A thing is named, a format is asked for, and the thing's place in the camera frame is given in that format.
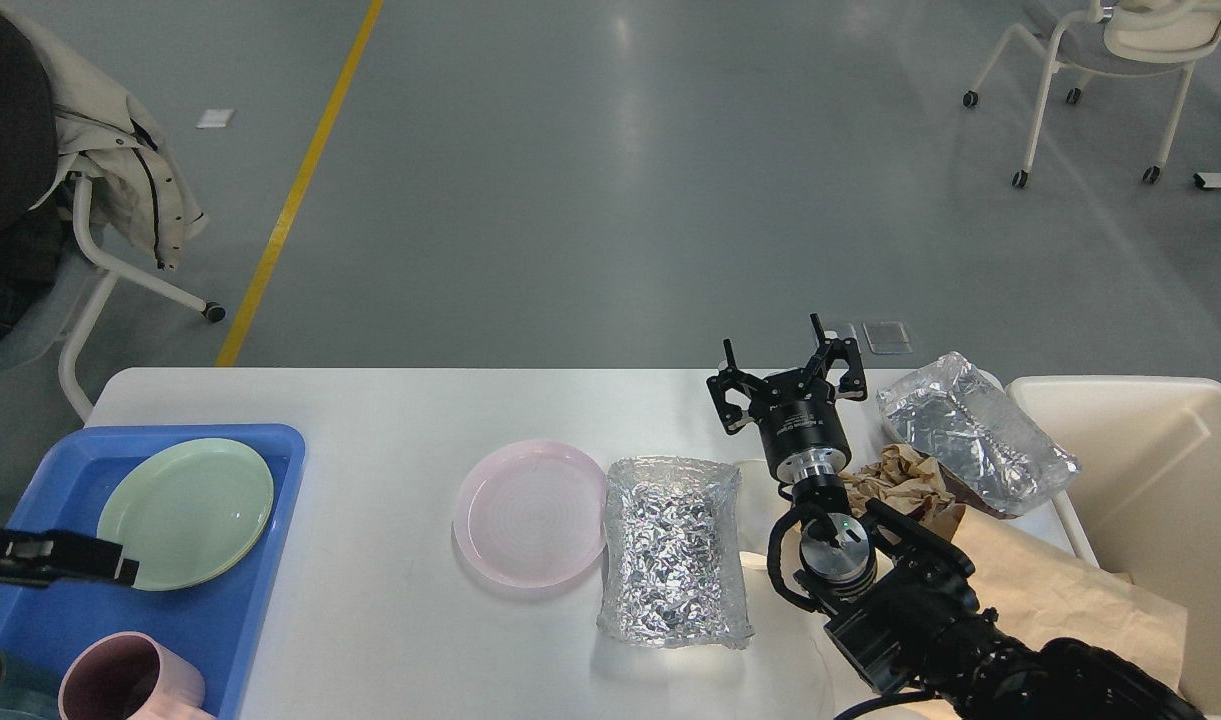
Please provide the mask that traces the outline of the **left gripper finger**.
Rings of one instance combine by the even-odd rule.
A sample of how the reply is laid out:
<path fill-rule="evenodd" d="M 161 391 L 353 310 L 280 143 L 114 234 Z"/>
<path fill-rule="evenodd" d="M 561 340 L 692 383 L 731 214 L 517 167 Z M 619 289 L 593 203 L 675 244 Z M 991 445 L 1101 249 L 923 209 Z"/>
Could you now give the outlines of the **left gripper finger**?
<path fill-rule="evenodd" d="M 121 544 L 71 530 L 0 530 L 0 585 L 48 587 L 60 580 L 134 585 L 139 566 Z"/>

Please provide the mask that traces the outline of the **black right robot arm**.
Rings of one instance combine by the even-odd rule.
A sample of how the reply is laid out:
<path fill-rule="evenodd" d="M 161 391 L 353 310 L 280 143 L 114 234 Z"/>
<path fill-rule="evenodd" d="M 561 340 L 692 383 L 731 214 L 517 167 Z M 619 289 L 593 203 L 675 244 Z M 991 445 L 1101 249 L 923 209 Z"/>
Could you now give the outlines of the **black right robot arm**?
<path fill-rule="evenodd" d="M 784 600 L 828 617 L 825 635 L 874 691 L 842 711 L 945 700 L 962 719 L 1199 719 L 1190 702 L 1139 665 L 1059 637 L 1040 650 L 998 628 L 968 585 L 965 552 L 871 498 L 853 515 L 840 471 L 851 447 L 838 400 L 869 395 L 853 338 L 825 334 L 803 366 L 744 372 L 733 342 L 707 381 L 728 434 L 758 428 L 788 511 L 767 539 L 767 574 Z"/>

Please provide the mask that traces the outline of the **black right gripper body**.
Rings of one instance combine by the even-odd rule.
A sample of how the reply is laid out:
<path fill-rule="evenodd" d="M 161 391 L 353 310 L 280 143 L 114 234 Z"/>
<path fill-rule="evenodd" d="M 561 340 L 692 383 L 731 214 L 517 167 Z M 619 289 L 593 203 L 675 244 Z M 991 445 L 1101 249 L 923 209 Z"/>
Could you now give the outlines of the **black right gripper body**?
<path fill-rule="evenodd" d="M 767 469 L 777 480 L 839 473 L 852 459 L 835 408 L 838 391 L 824 375 L 769 375 L 770 395 L 755 401 Z"/>

